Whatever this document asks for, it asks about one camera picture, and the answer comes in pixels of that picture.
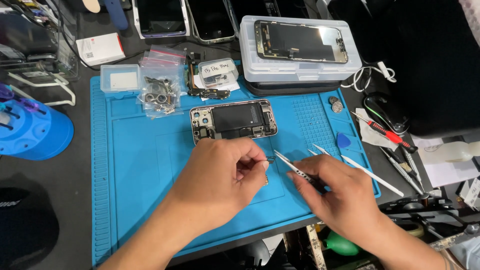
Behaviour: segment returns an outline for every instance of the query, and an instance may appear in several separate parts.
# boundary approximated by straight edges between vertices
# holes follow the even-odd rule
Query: hand
[[[372,179],[360,169],[325,154],[294,162],[304,173],[318,175],[330,192],[320,195],[303,177],[287,172],[312,213],[346,239],[362,246],[375,233],[385,215],[373,195]]]
[[[249,205],[265,184],[266,160],[249,138],[204,138],[159,208],[169,205],[186,217],[194,237],[220,227]]]

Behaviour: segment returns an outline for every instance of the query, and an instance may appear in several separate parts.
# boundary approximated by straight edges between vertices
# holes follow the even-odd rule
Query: black desk
[[[133,15],[127,13],[130,25],[133,25]],[[98,35],[117,32],[110,23],[108,14],[83,14],[80,19],[79,38],[94,37]],[[176,37],[144,39],[140,40],[136,29],[129,28],[120,31],[120,40],[129,56],[144,49],[149,49],[152,43],[175,44],[184,39]],[[226,44],[226,46],[239,49],[238,42]],[[204,54],[205,60],[215,60],[231,57],[240,60],[240,53],[228,52],[214,47],[203,47],[192,43],[184,43],[176,46],[178,49],[187,48],[188,52],[194,51]],[[138,63],[138,57],[126,60],[123,64]],[[90,163],[90,78],[100,75],[100,72],[92,71],[82,65],[79,68],[80,80],[72,82],[70,88],[76,93],[77,104],[75,107],[63,105],[55,109],[67,114],[73,121],[75,134],[72,143],[58,156],[45,161],[28,161],[4,156],[0,160],[0,186],[5,185],[6,179],[14,179],[19,187],[33,189],[35,183],[41,184],[50,196],[51,203],[60,223],[60,235],[56,247],[52,253],[40,264],[33,267],[35,270],[88,270],[91,268],[92,254],[92,210],[91,210],[91,163]],[[385,79],[378,77],[376,72],[373,81],[367,89],[370,91],[387,91]],[[42,101],[49,102],[69,98],[60,87],[38,88],[29,92],[31,96]],[[360,107],[362,93],[353,89],[342,89],[348,108],[353,110]],[[375,174],[383,178],[399,190],[405,196],[415,195],[414,190],[395,171],[392,165],[384,157],[378,147],[363,144],[367,157]],[[415,163],[420,171],[423,185],[426,191],[432,190],[430,181],[421,163],[418,154],[413,155]],[[378,204],[399,199],[392,191],[380,185],[382,196],[377,199]],[[181,260],[202,257],[235,246],[244,245],[257,239],[267,238],[279,233],[297,229],[316,222],[315,219],[297,222],[272,231],[253,235],[238,241],[198,251],[193,254],[177,258],[173,263]]]

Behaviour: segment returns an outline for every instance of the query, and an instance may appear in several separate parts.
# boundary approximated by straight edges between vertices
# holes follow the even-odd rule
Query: tattoo
[[[444,259],[445,261],[445,270],[457,270],[458,268],[449,260],[447,260],[447,258],[443,257],[442,258]]]

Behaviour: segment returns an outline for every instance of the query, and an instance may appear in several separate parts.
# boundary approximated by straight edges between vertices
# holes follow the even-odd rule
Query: white cable
[[[374,66],[362,67],[362,68],[360,68],[359,70],[357,70],[357,72],[355,72],[355,74],[353,75],[353,83],[352,83],[352,84],[347,85],[347,86],[341,85],[341,87],[348,88],[348,87],[352,87],[352,86],[353,86],[357,92],[362,92],[362,91],[364,91],[364,90],[368,87],[368,85],[370,84],[370,80],[372,79],[372,77],[370,76],[370,78],[368,78],[367,82],[365,83],[365,87],[364,87],[363,89],[358,89],[358,87],[357,87],[357,82],[361,79],[361,76],[362,76],[362,74],[363,74],[363,70],[364,70],[364,69],[367,69],[367,68],[369,69],[369,72],[370,72],[370,73],[372,72],[372,69],[374,69],[374,70],[382,73],[382,74],[384,75],[385,79],[387,79],[388,81],[390,81],[390,82],[392,82],[392,83],[396,82],[396,79],[394,78],[394,76],[395,76],[395,71],[394,71],[393,69],[387,68],[382,61],[378,62],[377,64],[378,64],[378,67],[379,67],[380,69],[378,69],[378,68],[376,68],[376,67],[374,67]]]

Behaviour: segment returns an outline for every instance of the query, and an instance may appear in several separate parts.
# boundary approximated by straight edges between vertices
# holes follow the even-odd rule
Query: clear plastic container
[[[342,33],[348,62],[335,64],[261,59],[257,55],[253,28],[257,20],[335,27]],[[244,76],[249,82],[343,81],[362,67],[352,32],[344,21],[244,16],[239,39]]]
[[[198,64],[198,74],[207,89],[233,84],[239,77],[231,58],[202,62]]]
[[[100,89],[105,93],[137,92],[142,88],[138,65],[102,65]]]

